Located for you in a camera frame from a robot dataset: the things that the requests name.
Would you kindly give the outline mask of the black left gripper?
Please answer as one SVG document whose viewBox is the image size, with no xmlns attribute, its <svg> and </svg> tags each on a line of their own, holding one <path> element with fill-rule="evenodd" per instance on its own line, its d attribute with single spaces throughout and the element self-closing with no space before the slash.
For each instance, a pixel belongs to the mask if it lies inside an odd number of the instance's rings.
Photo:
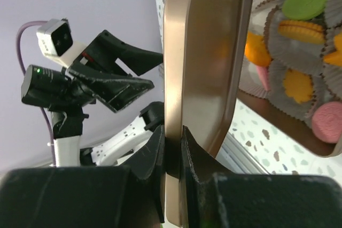
<svg viewBox="0 0 342 228">
<path fill-rule="evenodd" d="M 29 65 L 21 85 L 21 101 L 49 111 L 64 111 L 95 104 L 97 99 L 117 113 L 154 88 L 150 80 L 126 76 L 116 63 L 118 59 L 136 75 L 163 63 L 161 53 L 129 45 L 104 30 L 82 51 L 80 63 L 67 69 L 73 78 Z"/>
</svg>

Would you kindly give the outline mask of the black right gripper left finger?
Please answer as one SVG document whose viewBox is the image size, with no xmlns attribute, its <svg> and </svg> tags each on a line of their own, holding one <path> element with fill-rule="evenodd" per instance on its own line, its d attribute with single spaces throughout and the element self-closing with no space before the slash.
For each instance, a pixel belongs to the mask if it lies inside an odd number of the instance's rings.
<svg viewBox="0 0 342 228">
<path fill-rule="evenodd" d="M 159 227 L 165 128 L 115 167 L 30 168 L 1 181 L 1 227 Z"/>
</svg>

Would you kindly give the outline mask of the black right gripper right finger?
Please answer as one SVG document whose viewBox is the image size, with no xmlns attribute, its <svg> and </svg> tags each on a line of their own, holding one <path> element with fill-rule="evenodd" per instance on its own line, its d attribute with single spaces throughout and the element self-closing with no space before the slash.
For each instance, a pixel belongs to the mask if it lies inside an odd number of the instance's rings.
<svg viewBox="0 0 342 228">
<path fill-rule="evenodd" d="M 341 187 L 331 178 L 236 174 L 183 128 L 184 227 L 341 227 Z"/>
</svg>

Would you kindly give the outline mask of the gold tin lid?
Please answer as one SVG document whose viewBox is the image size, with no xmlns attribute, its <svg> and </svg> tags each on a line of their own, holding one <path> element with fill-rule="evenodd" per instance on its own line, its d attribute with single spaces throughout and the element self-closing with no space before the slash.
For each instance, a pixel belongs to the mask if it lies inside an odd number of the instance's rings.
<svg viewBox="0 0 342 228">
<path fill-rule="evenodd" d="M 180 152 L 184 128 L 216 156 L 231 125 L 253 0 L 166 0 L 166 217 L 185 225 Z"/>
</svg>

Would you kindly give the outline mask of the pink round cookie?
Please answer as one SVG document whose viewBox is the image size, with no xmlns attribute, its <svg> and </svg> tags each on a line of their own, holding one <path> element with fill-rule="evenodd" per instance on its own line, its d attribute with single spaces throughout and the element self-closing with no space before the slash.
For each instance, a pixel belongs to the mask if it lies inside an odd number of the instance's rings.
<svg viewBox="0 0 342 228">
<path fill-rule="evenodd" d="M 312 116 L 312 131 L 325 143 L 337 143 L 341 136 L 341 102 L 332 101 L 320 106 Z"/>
<path fill-rule="evenodd" d="M 270 91 L 268 68 L 263 66 L 256 66 L 256 71 L 263 89 L 265 91 Z"/>
</svg>

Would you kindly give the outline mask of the orange maple leaf cookie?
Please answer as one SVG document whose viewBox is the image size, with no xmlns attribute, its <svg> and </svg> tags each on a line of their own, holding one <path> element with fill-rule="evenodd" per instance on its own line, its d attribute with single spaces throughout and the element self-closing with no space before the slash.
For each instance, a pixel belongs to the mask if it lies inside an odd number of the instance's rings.
<svg viewBox="0 0 342 228">
<path fill-rule="evenodd" d="M 263 36 L 248 31 L 245 44 L 245 57 L 251 63 L 268 67 L 271 63 L 271 56 L 266 48 Z"/>
<path fill-rule="evenodd" d="M 312 78 L 298 70 L 288 69 L 285 72 L 283 87 L 285 94 L 298 104 L 310 101 L 313 96 Z"/>
</svg>

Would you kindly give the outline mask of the orange fish cookie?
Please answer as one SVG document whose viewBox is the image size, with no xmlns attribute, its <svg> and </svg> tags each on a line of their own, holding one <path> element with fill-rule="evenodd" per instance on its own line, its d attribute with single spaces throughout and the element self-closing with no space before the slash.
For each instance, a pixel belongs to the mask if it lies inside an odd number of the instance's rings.
<svg viewBox="0 0 342 228">
<path fill-rule="evenodd" d="M 335 66 L 342 66 L 341 47 L 337 47 L 336 51 L 331 52 L 323 57 L 325 63 Z"/>
</svg>

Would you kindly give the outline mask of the yellow sandwich cookie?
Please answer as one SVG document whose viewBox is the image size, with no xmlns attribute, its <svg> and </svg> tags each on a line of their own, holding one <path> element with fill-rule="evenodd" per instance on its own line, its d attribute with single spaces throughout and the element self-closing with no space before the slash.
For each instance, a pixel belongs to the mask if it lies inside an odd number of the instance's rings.
<svg viewBox="0 0 342 228">
<path fill-rule="evenodd" d="M 283 20 L 279 23 L 277 31 L 283 37 L 304 43 L 323 44 L 325 42 L 323 26 L 313 22 Z"/>
</svg>

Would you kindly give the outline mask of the green round cookie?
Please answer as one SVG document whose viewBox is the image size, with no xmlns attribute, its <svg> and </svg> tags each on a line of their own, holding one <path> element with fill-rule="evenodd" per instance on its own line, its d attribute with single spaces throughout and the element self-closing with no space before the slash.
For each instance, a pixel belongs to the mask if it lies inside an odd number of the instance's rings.
<svg viewBox="0 0 342 228">
<path fill-rule="evenodd" d="M 292 20 L 310 20 L 323 13 L 327 0 L 285 0 L 283 14 Z"/>
</svg>

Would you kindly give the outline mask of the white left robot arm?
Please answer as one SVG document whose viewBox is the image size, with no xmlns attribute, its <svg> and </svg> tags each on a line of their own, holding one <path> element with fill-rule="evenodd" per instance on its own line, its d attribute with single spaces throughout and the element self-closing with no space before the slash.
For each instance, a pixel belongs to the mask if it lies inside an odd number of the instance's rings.
<svg viewBox="0 0 342 228">
<path fill-rule="evenodd" d="M 21 101 L 51 114 L 56 166 L 111 166 L 139 149 L 162 122 L 162 103 L 153 102 L 132 121 L 108 124 L 109 132 L 82 147 L 88 104 L 102 103 L 117 113 L 154 88 L 142 75 L 162 63 L 162 54 L 131 46 L 102 31 L 89 45 L 68 43 L 58 49 L 60 71 L 27 67 Z"/>
</svg>

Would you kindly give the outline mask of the gold cookie tin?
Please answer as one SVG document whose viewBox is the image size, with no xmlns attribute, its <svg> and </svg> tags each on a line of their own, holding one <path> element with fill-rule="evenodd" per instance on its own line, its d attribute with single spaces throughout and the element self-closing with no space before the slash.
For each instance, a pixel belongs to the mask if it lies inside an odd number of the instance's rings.
<svg viewBox="0 0 342 228">
<path fill-rule="evenodd" d="M 327 0 L 323 13 L 308 21 L 324 28 L 323 44 L 304 43 L 280 35 L 278 25 L 291 20 L 282 12 L 285 0 L 253 0 L 249 31 L 263 36 L 271 56 L 268 68 L 270 91 L 259 80 L 256 65 L 244 56 L 240 78 L 240 100 L 275 128 L 323 156 L 341 153 L 341 136 L 337 143 L 325 143 L 312 131 L 312 116 L 322 105 L 341 102 L 341 67 L 324 62 L 323 57 L 341 47 L 341 0 Z M 296 103 L 285 94 L 283 78 L 288 69 L 298 70 L 312 78 L 310 101 Z"/>
</svg>

